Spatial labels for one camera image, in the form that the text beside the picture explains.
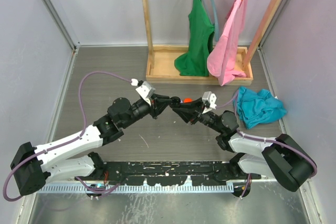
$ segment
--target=wooden post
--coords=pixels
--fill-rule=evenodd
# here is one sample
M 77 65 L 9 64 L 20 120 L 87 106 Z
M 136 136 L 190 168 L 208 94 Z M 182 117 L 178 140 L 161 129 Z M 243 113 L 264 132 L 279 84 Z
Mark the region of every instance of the wooden post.
M 150 63 L 150 68 L 154 67 L 154 50 L 153 50 L 153 40 L 152 40 L 152 29 L 151 21 L 149 15 L 149 6 L 148 0 L 142 0 L 143 6 L 143 16 L 145 18 L 146 34 L 147 34 L 147 43 L 148 43 L 148 58 Z
M 261 20 L 258 30 L 256 34 L 254 35 L 254 38 L 252 40 L 252 43 L 250 47 L 248 48 L 247 55 L 243 59 L 243 67 L 244 69 L 247 69 L 248 64 L 250 63 L 255 51 L 257 50 L 258 45 L 261 42 L 261 39 L 263 38 L 267 27 L 269 26 L 269 23 L 271 22 L 272 18 L 274 17 L 274 14 L 276 10 L 278 9 L 280 3 L 282 0 L 271 0 L 269 2 L 269 5 L 265 11 L 265 14 L 263 16 L 263 19 Z

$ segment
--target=wooden floor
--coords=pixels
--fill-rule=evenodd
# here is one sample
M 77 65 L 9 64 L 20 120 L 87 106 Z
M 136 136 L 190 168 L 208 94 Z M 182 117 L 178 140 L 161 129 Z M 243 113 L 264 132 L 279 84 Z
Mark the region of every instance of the wooden floor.
M 82 77 L 91 71 L 104 70 L 126 78 L 144 80 L 147 64 L 147 47 L 81 47 L 69 84 L 69 89 L 58 123 L 55 139 L 78 132 L 82 129 L 82 116 L 77 97 Z M 266 77 L 258 53 L 251 61 L 254 81 L 250 89 L 268 89 Z M 205 91 L 217 95 L 217 104 L 228 101 L 237 86 L 155 84 L 157 94 L 178 96 L 181 99 L 197 99 Z M 106 114 L 107 108 L 118 97 L 126 97 L 131 103 L 139 99 L 134 87 L 117 78 L 98 74 L 87 79 L 83 86 L 82 98 L 88 122 Z M 258 125 L 246 131 L 261 136 L 278 136 L 279 123 Z M 157 120 L 146 116 L 124 130 L 120 141 L 98 148 L 104 161 L 228 161 L 234 154 L 222 151 L 215 140 L 215 131 L 202 124 L 187 125 L 172 110 L 167 108 Z

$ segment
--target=wooden rack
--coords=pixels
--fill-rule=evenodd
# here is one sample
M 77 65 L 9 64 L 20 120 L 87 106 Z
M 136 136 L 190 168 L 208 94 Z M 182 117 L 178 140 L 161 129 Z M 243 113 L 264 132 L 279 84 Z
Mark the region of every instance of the wooden rack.
M 256 34 L 252 40 L 249 49 L 238 47 L 235 70 L 244 71 L 245 78 L 235 78 L 229 85 L 251 85 L 253 73 L 250 61 L 257 50 L 266 29 L 268 28 L 276 10 L 282 0 L 271 0 L 263 19 L 261 20 Z M 188 46 L 176 45 L 153 45 L 152 30 L 149 14 L 148 0 L 142 0 L 143 14 L 145 19 L 147 43 L 148 43 L 148 61 L 146 70 L 146 79 L 153 83 L 178 83 L 178 84 L 214 84 L 218 85 L 217 78 L 213 76 L 180 76 L 179 71 L 174 66 L 175 59 L 181 54 L 187 52 Z

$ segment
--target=wooden tray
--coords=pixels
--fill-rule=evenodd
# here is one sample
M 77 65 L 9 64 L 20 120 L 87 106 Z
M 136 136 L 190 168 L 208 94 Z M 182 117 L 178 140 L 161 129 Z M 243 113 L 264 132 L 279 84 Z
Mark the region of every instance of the wooden tray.
M 176 83 L 176 84 L 211 84 L 219 85 L 213 76 L 180 76 L 174 66 L 174 60 L 188 51 L 188 46 L 153 45 L 154 57 L 148 56 L 146 79 L 151 83 Z M 235 70 L 243 70 L 243 59 L 247 47 L 238 47 Z M 253 74 L 251 64 L 245 70 L 245 78 L 235 78 L 228 85 L 251 85 Z

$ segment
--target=hanging garment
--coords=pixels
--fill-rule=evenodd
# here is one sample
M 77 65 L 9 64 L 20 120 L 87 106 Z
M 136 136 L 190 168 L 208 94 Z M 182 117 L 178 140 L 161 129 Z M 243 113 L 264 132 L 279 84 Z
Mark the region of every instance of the hanging garment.
M 209 76 L 206 60 L 213 48 L 214 25 L 201 0 L 193 0 L 193 8 L 188 17 L 188 52 L 175 59 L 175 68 L 182 76 Z
M 259 123 L 272 123 L 287 114 L 283 103 L 274 98 L 271 93 L 262 89 L 258 93 L 245 87 L 239 88 L 237 113 L 250 129 Z
M 234 70 L 239 34 L 244 30 L 247 0 L 236 0 L 228 13 L 224 31 L 214 50 L 208 57 L 209 72 L 218 78 L 221 86 L 235 77 L 246 77 L 242 71 Z

